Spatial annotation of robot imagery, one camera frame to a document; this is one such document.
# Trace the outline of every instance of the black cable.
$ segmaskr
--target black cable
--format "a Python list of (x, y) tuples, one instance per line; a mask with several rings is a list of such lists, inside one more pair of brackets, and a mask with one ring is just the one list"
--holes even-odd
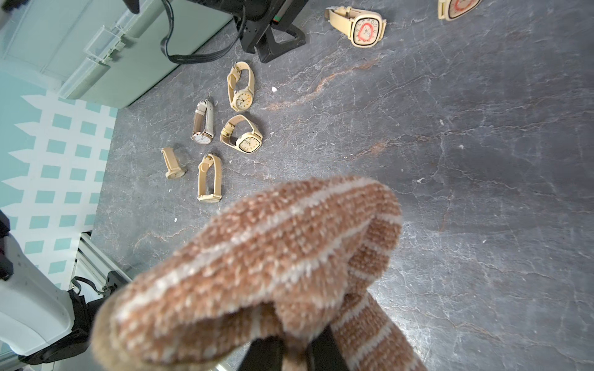
[(165, 7), (165, 13), (167, 13), (167, 19), (169, 20), (169, 32), (167, 33), (167, 36), (165, 36), (163, 38), (163, 40), (161, 40), (161, 51), (163, 52), (165, 57), (167, 57), (167, 59), (173, 63), (195, 64), (195, 63), (206, 63), (206, 62), (215, 61), (215, 60), (221, 58), (223, 55), (227, 54), (228, 51), (231, 50), (233, 45), (235, 45), (235, 43), (237, 42), (239, 37), (241, 35), (243, 35), (243, 33), (244, 33), (245, 23), (246, 23), (245, 4), (244, 4), (244, 13), (243, 13), (243, 16), (241, 17), (241, 25), (239, 26), (239, 31), (237, 32), (237, 36), (235, 37), (235, 40), (233, 40), (229, 46), (227, 46), (226, 48), (224, 48), (222, 50), (219, 50), (218, 52), (213, 52), (213, 53), (208, 53), (208, 54), (189, 54), (189, 55), (174, 54), (174, 55), (169, 55), (168, 44), (169, 44), (169, 40), (171, 39), (171, 35), (173, 35), (173, 24), (174, 24), (173, 8), (171, 7), (171, 3), (169, 2), (169, 0), (161, 0), (161, 1), (163, 2), (163, 6)]
[(81, 281), (81, 282), (86, 283), (87, 285), (89, 285), (99, 295), (103, 295), (103, 294), (107, 293), (107, 291), (99, 291), (99, 290), (97, 290), (97, 287), (95, 286), (95, 282), (93, 282), (93, 281), (91, 281), (91, 280), (89, 280), (87, 278), (80, 277), (80, 276), (76, 275), (76, 276), (74, 276), (73, 280), (77, 280), (77, 281)]

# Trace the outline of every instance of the white watch face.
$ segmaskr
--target white watch face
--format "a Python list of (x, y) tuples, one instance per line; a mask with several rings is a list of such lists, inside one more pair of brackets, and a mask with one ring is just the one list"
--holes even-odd
[(456, 18), (472, 10), (479, 4), (479, 0), (451, 0), (448, 11), (450, 18)]
[(206, 135), (203, 134), (192, 134), (192, 139), (199, 144), (208, 144), (212, 141), (212, 138), (207, 137)]
[(380, 22), (375, 18), (361, 18), (355, 23), (353, 41), (357, 45), (371, 45), (377, 40)]
[(252, 94), (249, 94), (247, 91), (244, 91), (240, 95), (237, 96), (235, 100), (235, 106), (240, 110), (247, 110), (252, 105)]
[(239, 143), (239, 148), (247, 153), (252, 153), (260, 147), (261, 143), (254, 137), (247, 137)]

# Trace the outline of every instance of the red heart watch face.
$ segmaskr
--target red heart watch face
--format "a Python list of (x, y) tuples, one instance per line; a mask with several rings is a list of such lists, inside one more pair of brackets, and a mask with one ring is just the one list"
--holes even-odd
[(448, 9), (450, 18), (456, 18), (474, 9), (480, 0), (451, 0)]
[(353, 40), (357, 45), (371, 45), (377, 40), (380, 22), (375, 18), (363, 18), (355, 24)]

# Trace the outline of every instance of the square watch face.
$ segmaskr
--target square watch face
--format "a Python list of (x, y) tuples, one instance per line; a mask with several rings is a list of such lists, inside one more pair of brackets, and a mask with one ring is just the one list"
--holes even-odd
[(376, 18), (361, 18), (355, 23), (353, 41), (357, 45), (371, 45), (380, 34), (380, 21)]
[(473, 10), (481, 0), (450, 0), (447, 4), (447, 14), (451, 19)]
[(261, 143), (254, 137), (248, 137), (239, 143), (239, 148), (243, 152), (252, 153), (260, 147)]

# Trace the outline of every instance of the black metal stand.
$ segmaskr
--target black metal stand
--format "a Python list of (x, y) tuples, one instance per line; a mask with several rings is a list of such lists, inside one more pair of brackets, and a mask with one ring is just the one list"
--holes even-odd
[[(261, 5), (261, 3), (261, 0), (247, 0), (246, 6), (262, 8), (262, 6), (257, 6)], [(296, 47), (305, 45), (305, 33), (295, 27), (292, 22), (306, 3), (307, 0), (271, 0), (268, 7), (265, 8), (264, 13), (256, 20), (251, 20), (248, 17), (244, 34), (240, 38), (243, 50), (251, 54), (255, 54), (257, 50), (260, 61), (262, 63), (268, 63)], [(240, 23), (241, 19), (236, 16), (235, 25), (238, 30)], [(286, 32), (293, 36), (294, 39), (277, 43), (272, 33), (273, 28)]]
[(294, 39), (277, 43), (272, 35), (271, 27), (264, 32), (264, 35), (256, 44), (260, 62), (268, 63), (296, 47), (305, 45), (305, 34), (297, 27), (290, 25), (285, 32), (293, 36)]
[(97, 311), (111, 294), (126, 284), (128, 284), (126, 279), (116, 271), (111, 271), (108, 273), (108, 281), (105, 285), (105, 296), (88, 303), (84, 300), (84, 296), (80, 296), (74, 290), (69, 290), (68, 294), (72, 300), (74, 311), (72, 332), (29, 356), (19, 356), (18, 360), (27, 364), (50, 363), (74, 357), (86, 351), (89, 347), (89, 336)]

